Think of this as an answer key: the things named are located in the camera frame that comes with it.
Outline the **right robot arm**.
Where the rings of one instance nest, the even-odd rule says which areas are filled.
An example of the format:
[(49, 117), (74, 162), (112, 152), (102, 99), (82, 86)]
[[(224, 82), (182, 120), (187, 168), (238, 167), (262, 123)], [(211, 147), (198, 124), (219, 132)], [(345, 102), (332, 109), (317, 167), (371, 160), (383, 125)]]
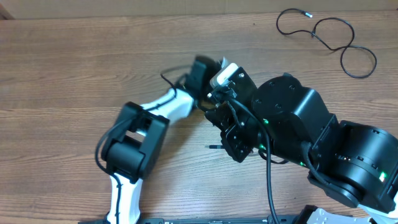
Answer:
[(309, 170), (327, 196), (362, 208), (377, 222), (397, 220), (397, 139), (365, 124), (338, 121), (320, 94), (286, 73), (261, 86), (238, 72), (207, 95), (205, 114), (236, 162), (253, 149)]

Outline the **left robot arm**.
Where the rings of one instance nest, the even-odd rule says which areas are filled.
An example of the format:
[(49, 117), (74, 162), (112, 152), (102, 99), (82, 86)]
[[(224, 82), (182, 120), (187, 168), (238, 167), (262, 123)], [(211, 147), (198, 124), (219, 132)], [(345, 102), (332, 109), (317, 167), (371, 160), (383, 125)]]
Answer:
[[(137, 223), (143, 181), (152, 172), (171, 124), (187, 118), (204, 96), (212, 78), (228, 64), (197, 56), (193, 64), (168, 68), (160, 77), (170, 88), (160, 98), (142, 105), (127, 102), (95, 148), (96, 165), (109, 175), (111, 207), (104, 223)], [(176, 82), (166, 74), (189, 69)]]

